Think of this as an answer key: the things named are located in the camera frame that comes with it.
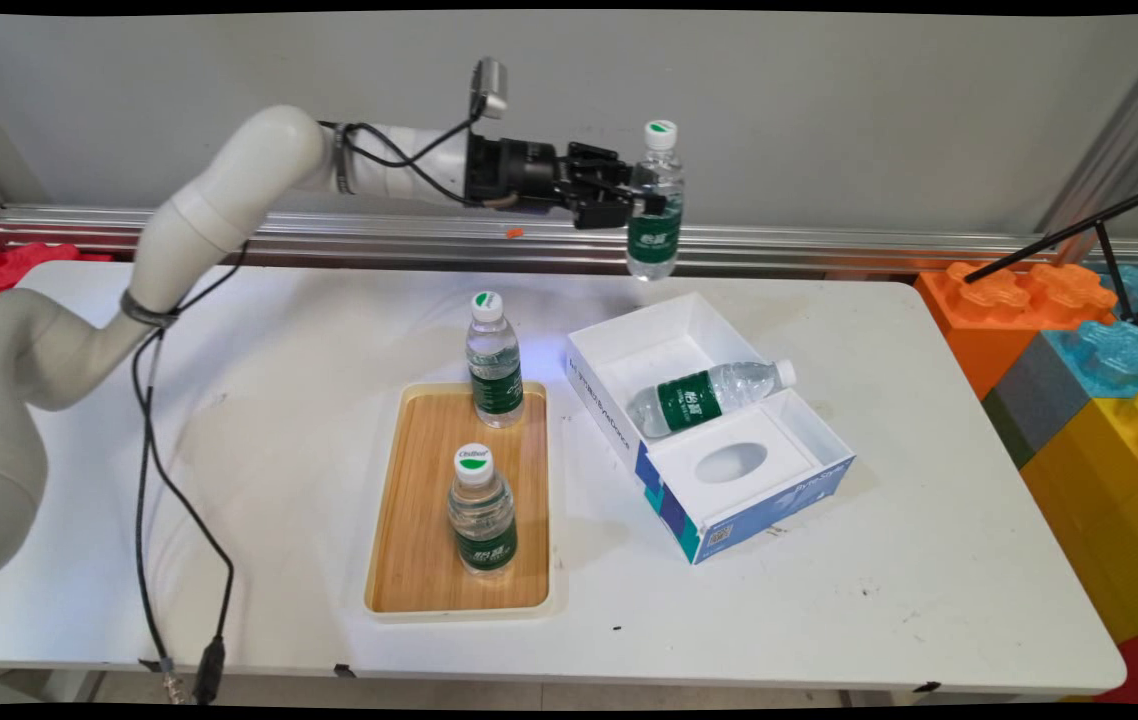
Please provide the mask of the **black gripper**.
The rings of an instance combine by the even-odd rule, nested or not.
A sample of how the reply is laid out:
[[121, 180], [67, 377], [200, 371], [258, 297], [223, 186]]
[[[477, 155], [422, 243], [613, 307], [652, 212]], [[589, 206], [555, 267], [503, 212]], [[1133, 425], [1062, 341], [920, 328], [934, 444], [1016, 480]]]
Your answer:
[[536, 215], [569, 208], [577, 231], [624, 227], [637, 208], [660, 217], [668, 196], [633, 190], [632, 173], [619, 152], [588, 143], [569, 142], [561, 154], [551, 143], [469, 133], [464, 205]]

